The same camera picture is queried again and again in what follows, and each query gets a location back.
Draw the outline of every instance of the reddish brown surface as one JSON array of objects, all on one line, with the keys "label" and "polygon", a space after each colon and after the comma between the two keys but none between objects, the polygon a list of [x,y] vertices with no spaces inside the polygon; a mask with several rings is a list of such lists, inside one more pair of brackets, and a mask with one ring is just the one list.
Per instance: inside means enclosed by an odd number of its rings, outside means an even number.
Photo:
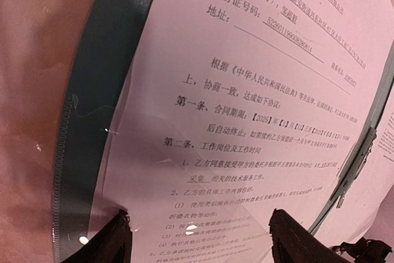
[{"label": "reddish brown surface", "polygon": [[0,262],[53,262],[57,123],[93,0],[0,0]]}]

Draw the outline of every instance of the wooden table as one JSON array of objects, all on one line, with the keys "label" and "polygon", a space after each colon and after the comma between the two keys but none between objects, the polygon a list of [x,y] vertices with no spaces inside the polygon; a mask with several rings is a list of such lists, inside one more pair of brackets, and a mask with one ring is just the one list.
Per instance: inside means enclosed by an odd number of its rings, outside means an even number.
[{"label": "wooden table", "polygon": [[0,262],[53,262],[58,120],[93,1],[0,0]]}]

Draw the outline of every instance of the white paper sheet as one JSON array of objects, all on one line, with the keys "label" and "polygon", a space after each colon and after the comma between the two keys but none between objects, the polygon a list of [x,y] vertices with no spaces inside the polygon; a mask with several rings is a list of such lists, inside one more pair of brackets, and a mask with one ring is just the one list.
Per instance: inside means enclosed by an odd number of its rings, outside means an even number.
[{"label": "white paper sheet", "polygon": [[345,195],[341,208],[333,209],[316,234],[333,246],[355,243],[370,228],[379,206],[394,185],[394,94],[390,94],[377,137],[367,162]]},{"label": "white paper sheet", "polygon": [[275,208],[327,202],[392,40],[388,0],[154,0],[92,213],[129,211],[133,262],[261,261]]}]

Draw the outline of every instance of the brown table surface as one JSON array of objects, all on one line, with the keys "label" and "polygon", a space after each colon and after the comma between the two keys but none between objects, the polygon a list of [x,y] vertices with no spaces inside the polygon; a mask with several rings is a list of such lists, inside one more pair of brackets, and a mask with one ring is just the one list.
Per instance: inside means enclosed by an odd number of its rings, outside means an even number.
[{"label": "brown table surface", "polygon": [[58,120],[93,1],[0,0],[0,262],[53,262]]}]

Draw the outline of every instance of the paper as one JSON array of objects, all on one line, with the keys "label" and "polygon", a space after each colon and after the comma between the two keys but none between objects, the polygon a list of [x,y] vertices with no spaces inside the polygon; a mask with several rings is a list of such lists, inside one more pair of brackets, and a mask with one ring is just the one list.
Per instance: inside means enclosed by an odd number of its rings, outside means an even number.
[{"label": "paper", "polygon": [[346,193],[341,208],[333,209],[316,238],[326,245],[355,243],[370,228],[379,206],[394,185],[394,95],[390,94],[367,162]]},{"label": "paper", "polygon": [[269,261],[273,210],[308,228],[337,185],[392,16],[388,0],[154,0],[93,213],[128,210],[133,262]]}]

